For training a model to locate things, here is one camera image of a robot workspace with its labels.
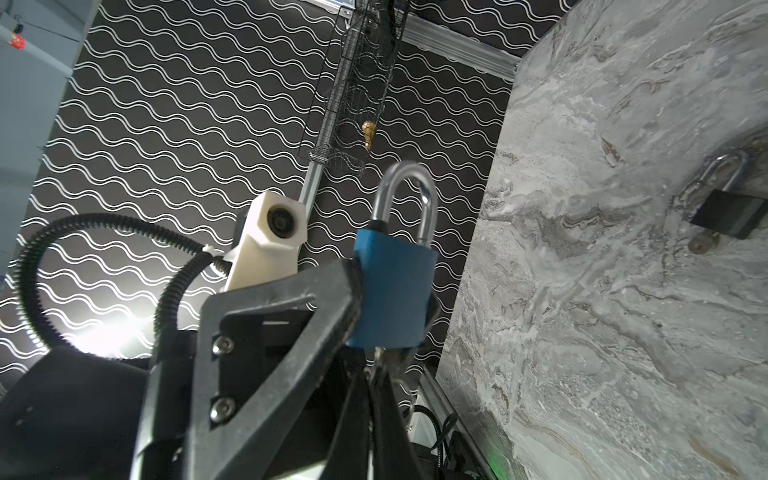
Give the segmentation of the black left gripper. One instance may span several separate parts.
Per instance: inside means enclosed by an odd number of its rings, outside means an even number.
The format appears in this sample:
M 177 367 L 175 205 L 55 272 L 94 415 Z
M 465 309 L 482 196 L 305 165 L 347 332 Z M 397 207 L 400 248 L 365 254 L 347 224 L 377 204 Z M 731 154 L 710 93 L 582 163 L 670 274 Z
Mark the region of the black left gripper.
M 326 386 L 314 391 L 362 296 L 357 262 L 341 259 L 209 297 L 195 360 L 194 331 L 161 331 L 130 477 L 282 479 L 319 465 L 334 411 Z

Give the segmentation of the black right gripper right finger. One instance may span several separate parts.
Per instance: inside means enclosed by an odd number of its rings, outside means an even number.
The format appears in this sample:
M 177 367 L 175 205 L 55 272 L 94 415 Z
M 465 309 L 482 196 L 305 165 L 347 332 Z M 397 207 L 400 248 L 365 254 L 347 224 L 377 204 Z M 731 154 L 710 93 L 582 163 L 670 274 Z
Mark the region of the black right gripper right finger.
M 392 378 L 382 361 L 371 371 L 374 479 L 426 479 L 397 405 Z

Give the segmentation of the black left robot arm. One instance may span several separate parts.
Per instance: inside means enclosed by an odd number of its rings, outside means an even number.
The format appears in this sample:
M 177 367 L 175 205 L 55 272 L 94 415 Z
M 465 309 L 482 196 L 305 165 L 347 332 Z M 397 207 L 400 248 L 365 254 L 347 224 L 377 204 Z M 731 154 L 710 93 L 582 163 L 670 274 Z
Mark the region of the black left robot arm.
M 109 228 L 190 255 L 155 310 L 148 359 L 108 359 L 67 341 L 43 311 L 38 271 L 71 233 Z M 1 402 L 5 479 L 271 479 L 323 460 L 347 424 L 343 342 L 358 318 L 362 276 L 339 260 L 207 300 L 197 331 L 181 299 L 208 266 L 229 263 L 199 242 L 116 214 L 57 220 L 22 249 L 23 318 L 47 354 Z

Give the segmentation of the small dark padlock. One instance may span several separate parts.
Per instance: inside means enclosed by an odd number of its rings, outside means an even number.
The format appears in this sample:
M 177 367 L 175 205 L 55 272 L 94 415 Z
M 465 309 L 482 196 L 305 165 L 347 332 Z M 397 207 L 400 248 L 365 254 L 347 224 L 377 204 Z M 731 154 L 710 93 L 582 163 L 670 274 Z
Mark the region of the small dark padlock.
M 739 149 L 720 155 L 707 165 L 698 182 L 706 183 L 719 166 L 728 160 L 737 160 L 737 168 L 722 188 L 715 188 L 710 192 L 689 222 L 719 234 L 744 240 L 767 215 L 765 198 L 734 191 L 751 167 L 751 157 Z

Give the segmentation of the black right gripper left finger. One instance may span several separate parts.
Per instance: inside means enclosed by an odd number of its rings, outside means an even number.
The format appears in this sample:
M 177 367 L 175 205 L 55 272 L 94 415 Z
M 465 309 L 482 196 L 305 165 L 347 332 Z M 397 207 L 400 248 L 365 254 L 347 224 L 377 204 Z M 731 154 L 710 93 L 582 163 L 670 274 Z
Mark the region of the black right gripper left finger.
M 371 405 L 366 374 L 358 372 L 348 390 L 321 479 L 367 479 Z

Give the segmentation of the blue padlock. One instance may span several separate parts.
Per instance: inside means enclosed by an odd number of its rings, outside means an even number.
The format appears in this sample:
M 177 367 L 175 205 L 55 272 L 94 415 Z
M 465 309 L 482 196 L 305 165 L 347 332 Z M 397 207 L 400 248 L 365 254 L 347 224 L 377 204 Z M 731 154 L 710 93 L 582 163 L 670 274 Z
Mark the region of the blue padlock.
M 394 194 L 406 179 L 418 184 L 422 204 L 414 242 L 388 233 Z M 406 349 L 422 343 L 438 258 L 432 249 L 438 207 L 437 189 L 425 166 L 406 161 L 386 170 L 377 187 L 372 215 L 366 227 L 357 232 L 354 244 L 363 296 L 360 318 L 347 346 Z

